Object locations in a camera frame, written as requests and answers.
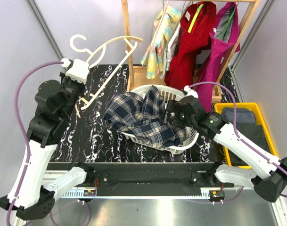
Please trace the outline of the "white plastic laundry basket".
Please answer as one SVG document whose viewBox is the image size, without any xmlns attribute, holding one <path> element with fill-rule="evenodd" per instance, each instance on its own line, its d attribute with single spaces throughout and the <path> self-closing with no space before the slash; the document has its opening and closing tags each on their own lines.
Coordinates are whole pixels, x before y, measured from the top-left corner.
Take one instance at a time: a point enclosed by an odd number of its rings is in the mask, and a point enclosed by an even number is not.
<svg viewBox="0 0 287 226">
<path fill-rule="evenodd" d="M 180 154 L 193 146 L 199 133 L 190 127 L 172 126 L 166 121 L 166 107 L 170 100 L 180 101 L 185 95 L 177 89 L 163 85 L 143 85 L 129 93 L 119 95 L 124 109 L 117 113 L 118 130 L 126 138 L 157 150 Z"/>
</svg>

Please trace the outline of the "cream plastic hanger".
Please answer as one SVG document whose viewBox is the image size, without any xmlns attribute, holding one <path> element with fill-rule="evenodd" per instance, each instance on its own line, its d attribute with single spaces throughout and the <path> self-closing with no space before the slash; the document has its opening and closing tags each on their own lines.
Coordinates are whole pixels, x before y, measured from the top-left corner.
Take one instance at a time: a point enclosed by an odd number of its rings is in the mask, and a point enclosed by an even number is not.
<svg viewBox="0 0 287 226">
<path fill-rule="evenodd" d="M 74 105 L 78 118 L 81 118 L 81 112 L 88 109 L 94 103 L 113 76 L 116 75 L 118 70 L 128 61 L 128 56 L 125 53 L 125 37 L 125 35 L 114 37 L 105 41 L 96 49 L 76 46 L 79 41 L 85 42 L 88 40 L 88 38 L 82 34 L 75 34 L 69 39 L 71 50 L 76 54 L 84 55 L 80 60 L 89 64 L 89 74 L 85 84 L 84 96 L 78 97 L 78 100 Z M 135 44 L 135 48 L 137 48 L 138 44 L 141 43 L 135 42 L 134 40 L 130 41 L 133 45 Z M 102 78 L 101 75 L 93 75 L 93 72 L 97 69 L 101 69 L 102 66 L 112 66 L 110 74 L 106 76 L 104 81 L 100 81 Z"/>
</svg>

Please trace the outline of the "navy plaid skirt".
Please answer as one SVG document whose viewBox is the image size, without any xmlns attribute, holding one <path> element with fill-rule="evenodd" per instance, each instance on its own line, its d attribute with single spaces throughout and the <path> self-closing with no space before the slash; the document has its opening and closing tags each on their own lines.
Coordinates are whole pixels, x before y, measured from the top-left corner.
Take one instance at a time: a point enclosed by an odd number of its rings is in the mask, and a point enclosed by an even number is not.
<svg viewBox="0 0 287 226">
<path fill-rule="evenodd" d="M 104 120 L 153 148 L 182 144 L 189 137 L 187 129 L 170 125 L 163 120 L 164 114 L 164 97 L 156 86 L 151 86 L 144 98 L 133 92 L 113 95 Z"/>
</svg>

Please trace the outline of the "pastel floral skirt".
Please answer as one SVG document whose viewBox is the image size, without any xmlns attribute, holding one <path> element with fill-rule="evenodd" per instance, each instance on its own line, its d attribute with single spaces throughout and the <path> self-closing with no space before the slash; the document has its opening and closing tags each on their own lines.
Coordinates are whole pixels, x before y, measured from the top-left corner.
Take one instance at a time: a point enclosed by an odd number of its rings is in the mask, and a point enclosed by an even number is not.
<svg viewBox="0 0 287 226">
<path fill-rule="evenodd" d="M 164 19 L 155 40 L 155 46 L 153 46 L 153 38 L 161 16 L 162 11 L 154 20 L 154 33 L 152 40 L 140 61 L 141 65 L 145 65 L 147 67 L 146 78 L 150 80 L 154 79 L 159 73 L 163 72 L 164 50 L 167 46 L 171 33 L 180 21 L 181 12 L 171 6 L 167 6 Z"/>
</svg>

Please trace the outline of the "pink plastic hanger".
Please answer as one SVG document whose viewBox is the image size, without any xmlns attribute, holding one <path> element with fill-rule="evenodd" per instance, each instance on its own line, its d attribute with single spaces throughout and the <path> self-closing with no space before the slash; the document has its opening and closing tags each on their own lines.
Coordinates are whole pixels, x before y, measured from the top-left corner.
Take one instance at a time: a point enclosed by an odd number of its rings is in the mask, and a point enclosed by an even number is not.
<svg viewBox="0 0 287 226">
<path fill-rule="evenodd" d="M 164 15 L 166 13 L 169 1 L 167 0 L 165 4 L 164 4 L 164 1 L 162 1 L 162 3 L 163 3 L 162 16 L 161 16 L 159 24 L 158 24 L 158 26 L 156 28 L 156 32 L 155 32 L 155 35 L 154 35 L 154 38 L 153 38 L 153 46 L 155 46 L 155 40 L 156 40 L 157 34 L 158 34 L 159 30 L 160 30 L 161 23 L 162 23 L 162 21 L 164 19 Z"/>
</svg>

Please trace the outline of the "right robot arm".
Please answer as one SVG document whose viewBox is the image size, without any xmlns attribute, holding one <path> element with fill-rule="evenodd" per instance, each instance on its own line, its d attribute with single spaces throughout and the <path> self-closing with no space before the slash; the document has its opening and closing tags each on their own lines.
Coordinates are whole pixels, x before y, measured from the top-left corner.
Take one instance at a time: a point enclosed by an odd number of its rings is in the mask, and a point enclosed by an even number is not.
<svg viewBox="0 0 287 226">
<path fill-rule="evenodd" d="M 287 157 L 280 159 L 263 150 L 238 132 L 235 123 L 230 123 L 217 112 L 206 112 L 193 96 L 168 101 L 166 112 L 172 125 L 193 128 L 228 148 L 250 166 L 250 169 L 243 169 L 216 162 L 206 175 L 210 186 L 220 183 L 244 186 L 254 189 L 268 202 L 275 202 L 282 195 L 287 186 Z"/>
</svg>

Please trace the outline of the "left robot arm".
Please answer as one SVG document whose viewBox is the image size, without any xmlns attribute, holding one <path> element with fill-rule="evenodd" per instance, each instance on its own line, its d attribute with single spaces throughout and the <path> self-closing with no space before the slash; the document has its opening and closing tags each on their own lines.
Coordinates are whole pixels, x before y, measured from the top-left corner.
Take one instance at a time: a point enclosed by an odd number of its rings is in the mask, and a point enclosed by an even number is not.
<svg viewBox="0 0 287 226">
<path fill-rule="evenodd" d="M 70 123 L 74 105 L 84 92 L 85 84 L 68 77 L 61 82 L 42 83 L 35 95 L 37 108 L 26 133 L 26 149 L 18 177 L 10 193 L 0 198 L 0 207 L 15 210 L 24 221 L 43 219 L 55 202 L 73 187 L 90 186 L 94 168 L 84 162 L 43 185 L 48 163 Z"/>
</svg>

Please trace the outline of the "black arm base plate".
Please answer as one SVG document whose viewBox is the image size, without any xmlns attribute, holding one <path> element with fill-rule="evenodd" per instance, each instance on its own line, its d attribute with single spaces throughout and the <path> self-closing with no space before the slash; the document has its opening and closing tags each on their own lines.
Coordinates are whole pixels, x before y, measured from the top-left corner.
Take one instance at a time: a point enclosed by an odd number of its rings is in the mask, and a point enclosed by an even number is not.
<svg viewBox="0 0 287 226">
<path fill-rule="evenodd" d="M 90 163 L 94 177 L 78 189 L 97 186 L 98 198 L 202 198 L 209 197 L 209 188 L 220 190 L 233 184 L 221 183 L 208 176 L 213 163 Z"/>
</svg>

